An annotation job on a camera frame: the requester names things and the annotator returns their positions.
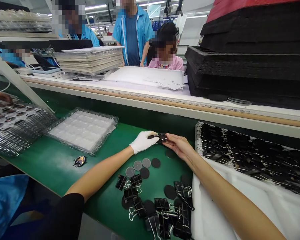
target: blister tray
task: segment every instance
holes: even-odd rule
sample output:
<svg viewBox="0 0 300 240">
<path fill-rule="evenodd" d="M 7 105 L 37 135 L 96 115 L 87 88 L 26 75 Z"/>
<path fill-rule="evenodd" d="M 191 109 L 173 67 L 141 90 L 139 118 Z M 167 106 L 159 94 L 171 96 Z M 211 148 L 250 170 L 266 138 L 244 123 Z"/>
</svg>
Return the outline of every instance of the blister tray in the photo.
<svg viewBox="0 0 300 240">
<path fill-rule="evenodd" d="M 94 156 L 118 122 L 116 116 L 76 108 L 48 127 L 45 134 Z"/>
</svg>

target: white glove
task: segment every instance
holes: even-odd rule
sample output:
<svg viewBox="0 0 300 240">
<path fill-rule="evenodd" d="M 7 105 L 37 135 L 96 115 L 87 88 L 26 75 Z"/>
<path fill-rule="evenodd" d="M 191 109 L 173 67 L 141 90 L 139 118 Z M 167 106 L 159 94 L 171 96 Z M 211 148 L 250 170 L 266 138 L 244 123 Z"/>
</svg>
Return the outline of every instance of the white glove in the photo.
<svg viewBox="0 0 300 240">
<path fill-rule="evenodd" d="M 137 154 L 138 152 L 146 150 L 152 145 L 156 144 L 156 142 L 159 140 L 158 137 L 148 139 L 150 135 L 155 135 L 155 134 L 157 133 L 153 131 L 140 132 L 137 138 L 132 143 L 129 144 L 129 146 L 131 146 L 133 149 L 133 153 Z"/>
</svg>

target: white paper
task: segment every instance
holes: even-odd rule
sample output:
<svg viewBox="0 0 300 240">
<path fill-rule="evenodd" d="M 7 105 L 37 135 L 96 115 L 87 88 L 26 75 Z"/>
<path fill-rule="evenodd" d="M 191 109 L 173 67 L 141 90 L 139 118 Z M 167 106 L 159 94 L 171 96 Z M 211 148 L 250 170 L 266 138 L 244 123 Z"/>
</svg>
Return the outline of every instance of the white paper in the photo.
<svg viewBox="0 0 300 240">
<path fill-rule="evenodd" d="M 158 83 L 161 83 L 163 86 L 171 88 L 172 90 L 177 90 L 181 87 L 184 87 L 183 84 L 181 83 L 177 83 L 175 81 L 163 81 L 163 80 L 159 80 Z"/>
<path fill-rule="evenodd" d="M 183 76 L 183 84 L 188 83 L 188 75 Z"/>
</svg>

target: blue jacket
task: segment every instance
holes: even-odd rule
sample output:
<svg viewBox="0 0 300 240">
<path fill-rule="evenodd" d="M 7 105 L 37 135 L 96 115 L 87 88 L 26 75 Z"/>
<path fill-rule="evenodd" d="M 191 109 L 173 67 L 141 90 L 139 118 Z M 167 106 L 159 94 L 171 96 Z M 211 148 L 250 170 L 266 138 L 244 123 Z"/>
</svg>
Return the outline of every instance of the blue jacket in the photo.
<svg viewBox="0 0 300 240">
<path fill-rule="evenodd" d="M 78 40 L 78 36 L 76 34 L 71 34 L 71 37 L 73 39 Z M 82 25 L 82 35 L 81 39 L 90 39 L 92 42 L 92 45 L 94 47 L 100 47 L 99 40 L 97 39 L 97 36 L 94 34 L 94 32 L 88 28 L 86 25 Z"/>
<path fill-rule="evenodd" d="M 143 47 L 146 42 L 148 42 L 154 35 L 152 30 L 150 18 L 148 13 L 144 11 L 138 4 L 138 16 L 137 16 L 137 38 L 138 38 L 138 48 L 140 60 L 142 59 Z M 127 33 L 126 33 L 126 12 L 125 10 L 121 10 L 119 12 L 119 16 L 116 19 L 116 24 L 113 30 L 113 38 L 117 40 L 123 48 L 123 58 L 125 65 L 129 65 L 128 53 L 127 53 Z"/>
<path fill-rule="evenodd" d="M 15 65 L 18 65 L 19 67 L 25 66 L 24 62 L 22 61 L 22 58 L 17 57 L 15 53 L 12 53 L 7 49 L 1 49 L 1 48 L 0 51 L 2 52 L 0 53 L 0 57 L 2 58 L 3 61 L 13 63 Z"/>
</svg>

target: black shirt sleeve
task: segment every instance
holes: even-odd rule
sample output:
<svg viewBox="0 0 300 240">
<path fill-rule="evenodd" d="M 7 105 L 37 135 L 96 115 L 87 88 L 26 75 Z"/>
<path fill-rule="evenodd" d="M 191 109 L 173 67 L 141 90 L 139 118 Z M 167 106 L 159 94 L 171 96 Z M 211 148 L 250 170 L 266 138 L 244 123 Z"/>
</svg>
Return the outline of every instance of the black shirt sleeve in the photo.
<svg viewBox="0 0 300 240">
<path fill-rule="evenodd" d="M 74 239 L 79 237 L 84 198 L 79 193 L 65 195 L 45 216 L 31 239 Z"/>
</svg>

